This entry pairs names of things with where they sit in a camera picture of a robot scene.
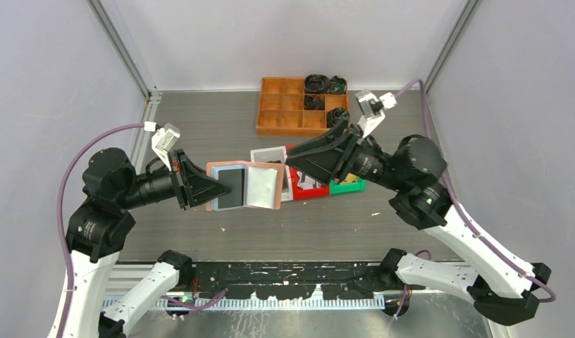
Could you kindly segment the black credit card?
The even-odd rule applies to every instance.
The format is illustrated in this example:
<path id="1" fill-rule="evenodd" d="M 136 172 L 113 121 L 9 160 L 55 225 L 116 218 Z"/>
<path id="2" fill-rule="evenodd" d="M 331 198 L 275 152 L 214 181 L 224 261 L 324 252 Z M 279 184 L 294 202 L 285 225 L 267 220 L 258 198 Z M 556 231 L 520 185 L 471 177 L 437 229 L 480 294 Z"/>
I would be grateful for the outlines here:
<path id="1" fill-rule="evenodd" d="M 244 203 L 245 168 L 221 168 L 218 181 L 230 188 L 230 191 L 218 198 L 217 209 L 242 207 Z"/>

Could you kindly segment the tan leather card holder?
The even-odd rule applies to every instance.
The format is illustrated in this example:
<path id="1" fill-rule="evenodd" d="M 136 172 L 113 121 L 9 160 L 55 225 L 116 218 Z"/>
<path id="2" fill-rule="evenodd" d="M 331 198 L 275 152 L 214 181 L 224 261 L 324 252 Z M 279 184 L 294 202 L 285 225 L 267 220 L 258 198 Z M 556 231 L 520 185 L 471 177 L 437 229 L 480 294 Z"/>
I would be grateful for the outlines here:
<path id="1" fill-rule="evenodd" d="M 224 161 L 224 162 L 209 162 L 206 165 L 206 173 L 209 177 L 211 176 L 211 169 L 215 166 L 222 166 L 222 165 L 234 165 L 234 164 L 243 164 L 246 165 L 246 185 L 245 185 L 245 204 L 242 208 L 253 208 L 246 206 L 246 198 L 247 198 L 247 172 L 248 167 L 262 167 L 262 168 L 274 168 L 278 171 L 277 182 L 276 182 L 276 200 L 274 208 L 270 210 L 278 210 L 280 209 L 281 205 L 281 192 L 282 192 L 282 185 L 283 185 L 283 176 L 285 172 L 285 167 L 282 163 L 256 163 L 256 162 L 248 162 L 248 161 Z M 206 210 L 207 211 L 214 211 L 211 207 L 211 201 L 206 203 Z"/>

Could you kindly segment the grey white card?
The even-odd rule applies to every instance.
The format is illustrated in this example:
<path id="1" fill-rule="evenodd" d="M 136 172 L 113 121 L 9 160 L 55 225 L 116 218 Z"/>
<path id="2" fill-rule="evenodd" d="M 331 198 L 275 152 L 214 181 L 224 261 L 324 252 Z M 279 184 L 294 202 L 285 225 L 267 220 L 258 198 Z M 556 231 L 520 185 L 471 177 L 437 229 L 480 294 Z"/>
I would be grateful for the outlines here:
<path id="1" fill-rule="evenodd" d="M 277 176 L 274 168 L 248 167 L 246 206 L 274 208 Z"/>

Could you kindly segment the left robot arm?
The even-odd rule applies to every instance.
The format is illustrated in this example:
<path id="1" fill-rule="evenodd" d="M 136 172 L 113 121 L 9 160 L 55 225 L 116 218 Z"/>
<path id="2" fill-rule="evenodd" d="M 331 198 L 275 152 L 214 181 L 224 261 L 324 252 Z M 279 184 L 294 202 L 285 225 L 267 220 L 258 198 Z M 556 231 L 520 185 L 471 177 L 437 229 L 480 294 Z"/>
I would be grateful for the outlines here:
<path id="1" fill-rule="evenodd" d="M 131 210 L 166 199 L 177 199 L 184 209 L 201 206 L 230 187 L 209 177 L 182 150 L 171 152 L 168 167 L 137 174 L 123 150 L 104 149 L 91 157 L 82 179 L 86 199 L 70 217 L 63 242 L 72 266 L 49 336 L 127 337 L 162 296 L 194 282 L 192 259 L 168 250 L 148 276 L 104 306 L 109 276 L 135 225 Z"/>

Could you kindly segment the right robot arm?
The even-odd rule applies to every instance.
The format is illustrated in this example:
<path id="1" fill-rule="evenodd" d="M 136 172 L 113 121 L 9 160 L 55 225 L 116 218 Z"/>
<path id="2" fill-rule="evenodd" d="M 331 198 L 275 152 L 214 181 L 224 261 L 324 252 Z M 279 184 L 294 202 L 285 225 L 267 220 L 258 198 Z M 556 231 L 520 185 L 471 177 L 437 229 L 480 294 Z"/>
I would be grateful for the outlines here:
<path id="1" fill-rule="evenodd" d="M 341 182 L 348 175 L 394 191 L 389 201 L 406 224 L 452 249 L 464 266 L 390 249 L 376 277 L 388 289 L 418 285 L 469 302 L 495 323 L 512 326 L 532 319 L 551 270 L 511 253 L 476 224 L 440 181 L 447 164 L 429 138 L 405 137 L 393 154 L 384 152 L 362 129 L 341 120 L 327 133 L 287 150 L 286 163 L 318 182 Z"/>

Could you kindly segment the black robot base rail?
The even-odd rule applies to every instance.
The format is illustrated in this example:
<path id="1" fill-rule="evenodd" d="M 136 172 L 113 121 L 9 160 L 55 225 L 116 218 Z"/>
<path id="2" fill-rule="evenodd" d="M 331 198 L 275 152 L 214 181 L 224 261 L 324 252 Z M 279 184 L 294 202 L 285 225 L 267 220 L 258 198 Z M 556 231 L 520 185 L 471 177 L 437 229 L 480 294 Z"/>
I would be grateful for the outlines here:
<path id="1" fill-rule="evenodd" d="M 403 315 L 417 289 L 366 261 L 196 262 L 164 300 L 173 315 L 366 308 Z"/>

